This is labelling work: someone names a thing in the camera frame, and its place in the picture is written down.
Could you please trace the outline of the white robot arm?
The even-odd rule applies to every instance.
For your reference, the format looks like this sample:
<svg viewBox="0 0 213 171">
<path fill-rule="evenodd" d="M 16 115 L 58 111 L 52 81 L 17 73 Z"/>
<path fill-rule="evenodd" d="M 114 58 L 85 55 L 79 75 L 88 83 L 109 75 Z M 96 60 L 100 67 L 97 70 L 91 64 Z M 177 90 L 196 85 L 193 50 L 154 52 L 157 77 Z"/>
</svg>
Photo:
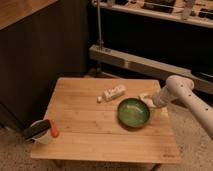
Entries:
<svg viewBox="0 0 213 171">
<path fill-rule="evenodd" d="M 142 93 L 139 98 L 151 108 L 162 108 L 179 99 L 213 140 L 213 108 L 196 96 L 193 89 L 194 82 L 191 79 L 171 75 L 159 91 L 153 94 Z"/>
</svg>

